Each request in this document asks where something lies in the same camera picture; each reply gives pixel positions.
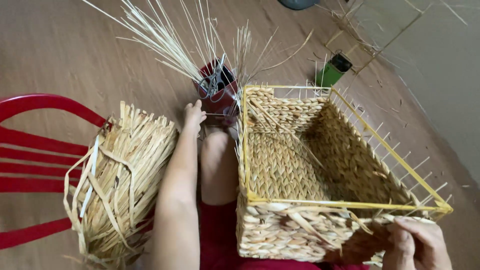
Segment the straw bundle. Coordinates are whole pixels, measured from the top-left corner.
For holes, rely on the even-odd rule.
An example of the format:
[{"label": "straw bundle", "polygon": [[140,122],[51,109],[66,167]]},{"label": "straw bundle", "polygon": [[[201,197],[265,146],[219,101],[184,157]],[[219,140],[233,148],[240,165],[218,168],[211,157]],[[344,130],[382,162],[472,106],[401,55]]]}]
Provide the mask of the straw bundle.
[{"label": "straw bundle", "polygon": [[122,101],[120,118],[108,119],[98,142],[70,169],[83,162],[78,186],[65,175],[63,202],[88,265],[123,269],[142,254],[149,238],[142,229],[153,221],[149,214],[177,138],[173,122]]},{"label": "straw bundle", "polygon": [[243,90],[237,147],[241,256],[378,262],[375,254],[388,244],[385,226],[394,218],[382,209],[431,222],[426,211],[410,211],[422,203],[330,98],[273,94],[265,87]]}]

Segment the basket frame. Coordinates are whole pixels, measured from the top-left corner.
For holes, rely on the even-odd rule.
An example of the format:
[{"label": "basket frame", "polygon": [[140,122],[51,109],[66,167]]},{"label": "basket frame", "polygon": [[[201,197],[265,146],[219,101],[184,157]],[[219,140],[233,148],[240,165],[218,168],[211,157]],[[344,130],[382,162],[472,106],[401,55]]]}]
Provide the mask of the basket frame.
[{"label": "basket frame", "polygon": [[[258,197],[252,190],[250,190],[250,169],[249,169],[249,159],[248,159],[248,107],[247,107],[247,92],[250,88],[253,87],[264,87],[256,85],[247,85],[243,88],[241,106],[242,106],[242,126],[243,128],[243,137],[242,140],[242,150],[243,150],[243,164],[245,169],[245,183],[247,205],[255,206],[265,203],[302,203],[302,204],[312,204],[317,206],[326,206],[334,208],[353,208],[353,209],[391,209],[391,210],[426,210],[433,211],[436,215],[433,217],[434,220],[439,220],[444,215],[449,214],[453,211],[453,208],[445,201],[437,192],[428,185],[416,172],[413,168],[410,167],[390,146],[386,143],[376,132],[375,130],[367,124],[365,120],[355,111],[355,109],[342,97],[342,95],[333,87],[331,88],[330,94],[326,101],[330,101],[332,93],[335,93],[342,102],[347,106],[353,115],[355,115],[364,128],[372,133],[372,135],[385,147],[385,149],[394,157],[400,165],[407,170],[412,177],[422,185],[425,190],[434,198],[436,207],[432,206],[412,206],[412,205],[395,205],[395,204],[382,204],[382,203],[364,203],[364,202],[344,202],[344,201],[314,201],[314,200],[292,200],[292,199],[268,199]],[[295,87],[295,86],[266,86],[270,88],[299,88],[299,89],[325,89],[325,87]]]}]

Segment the red plastic chair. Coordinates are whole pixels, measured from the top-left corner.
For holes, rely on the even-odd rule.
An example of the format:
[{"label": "red plastic chair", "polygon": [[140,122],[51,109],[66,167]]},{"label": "red plastic chair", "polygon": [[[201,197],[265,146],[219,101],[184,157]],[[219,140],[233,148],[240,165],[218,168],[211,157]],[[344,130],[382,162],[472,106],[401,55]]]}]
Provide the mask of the red plastic chair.
[{"label": "red plastic chair", "polygon": [[[84,105],[69,98],[49,95],[31,94],[13,98],[0,99],[0,123],[4,120],[24,111],[36,109],[59,109],[71,112],[90,123],[101,127],[105,119]],[[11,130],[0,126],[0,144],[9,144],[28,147],[50,152],[83,156],[88,147],[78,144],[61,142],[37,135]],[[0,158],[13,160],[37,161],[43,163],[72,166],[77,158],[57,156],[54,154],[42,154],[27,150],[16,150],[0,145]],[[65,176],[68,169],[52,168],[39,165],[26,165],[0,161],[0,173],[17,173],[43,176]],[[74,169],[70,177],[80,178],[81,169]],[[0,176],[0,193],[13,192],[51,192],[63,193],[64,182],[54,179],[37,179],[28,177]],[[52,235],[70,229],[72,224],[69,218],[51,221],[28,228],[0,233],[0,250],[34,241],[36,239]]]}]

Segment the scissors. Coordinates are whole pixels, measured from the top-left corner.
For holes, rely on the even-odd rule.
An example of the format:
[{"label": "scissors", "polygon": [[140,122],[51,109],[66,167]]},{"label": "scissors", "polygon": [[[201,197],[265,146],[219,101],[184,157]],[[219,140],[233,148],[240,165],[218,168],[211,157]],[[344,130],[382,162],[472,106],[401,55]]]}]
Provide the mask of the scissors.
[{"label": "scissors", "polygon": [[[221,76],[226,56],[227,56],[227,54],[224,53],[222,55],[222,58],[220,59],[220,61],[217,61],[217,65],[215,67],[215,70],[211,75],[204,77],[200,82],[198,82],[197,91],[198,91],[198,96],[200,97],[200,99],[210,98],[210,101],[213,102],[213,103],[219,102],[222,99],[223,95],[225,94],[225,91],[222,92],[222,96],[217,100],[212,100],[212,97],[213,97],[213,95],[215,95],[218,92],[218,89],[219,89],[220,85],[223,85],[223,88],[225,88],[225,86],[226,86],[225,83],[223,82],[222,76]],[[207,79],[210,82],[208,83],[208,88],[207,88],[206,93],[205,93],[205,91],[203,91],[201,85],[203,83],[206,84]]]}]

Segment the dried reed stalk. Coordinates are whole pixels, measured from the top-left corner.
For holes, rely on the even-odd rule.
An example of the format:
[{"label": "dried reed stalk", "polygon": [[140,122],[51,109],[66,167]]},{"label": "dried reed stalk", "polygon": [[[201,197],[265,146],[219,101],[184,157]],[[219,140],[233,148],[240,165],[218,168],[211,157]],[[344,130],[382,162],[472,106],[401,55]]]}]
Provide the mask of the dried reed stalk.
[{"label": "dried reed stalk", "polygon": [[[158,187],[175,148],[178,132],[164,116],[120,104],[120,118],[108,119],[111,127],[99,132],[98,157],[88,159],[77,187],[65,175],[64,206],[79,237],[80,253],[87,265],[104,269],[123,269],[142,253],[149,236],[148,226]],[[88,153],[69,172],[85,161]],[[91,168],[96,167],[95,175]],[[93,193],[85,196],[90,185]],[[72,206],[67,195],[73,196]],[[78,210],[86,203],[83,219]]]}]

